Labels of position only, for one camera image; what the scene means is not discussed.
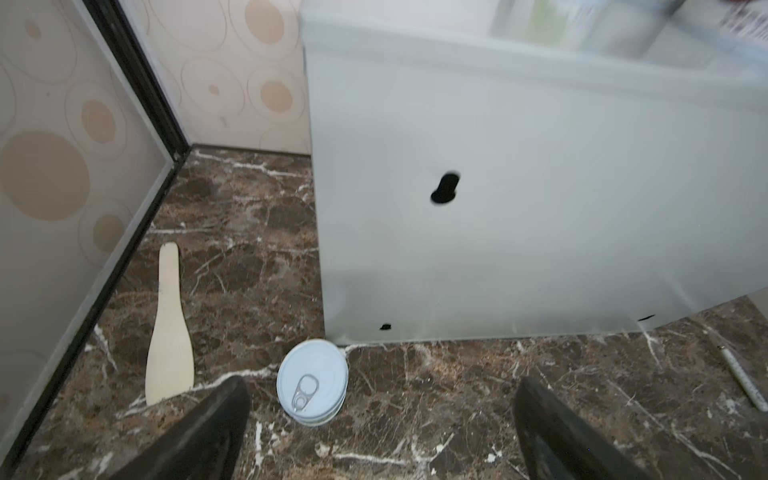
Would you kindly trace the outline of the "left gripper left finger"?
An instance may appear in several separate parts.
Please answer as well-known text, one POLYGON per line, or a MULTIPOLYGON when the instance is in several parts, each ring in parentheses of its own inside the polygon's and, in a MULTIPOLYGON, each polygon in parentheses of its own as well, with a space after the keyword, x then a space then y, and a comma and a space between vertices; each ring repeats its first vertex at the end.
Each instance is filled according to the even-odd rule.
POLYGON ((231 377, 112 477, 230 479, 250 411, 245 380, 231 377))

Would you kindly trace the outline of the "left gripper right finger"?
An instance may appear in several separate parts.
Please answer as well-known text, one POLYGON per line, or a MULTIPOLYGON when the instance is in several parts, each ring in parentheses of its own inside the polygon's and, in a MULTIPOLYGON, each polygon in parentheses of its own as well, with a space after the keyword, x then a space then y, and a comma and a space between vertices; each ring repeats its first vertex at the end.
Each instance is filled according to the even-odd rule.
POLYGON ((651 477, 531 377, 520 381, 514 419, 531 479, 651 477))

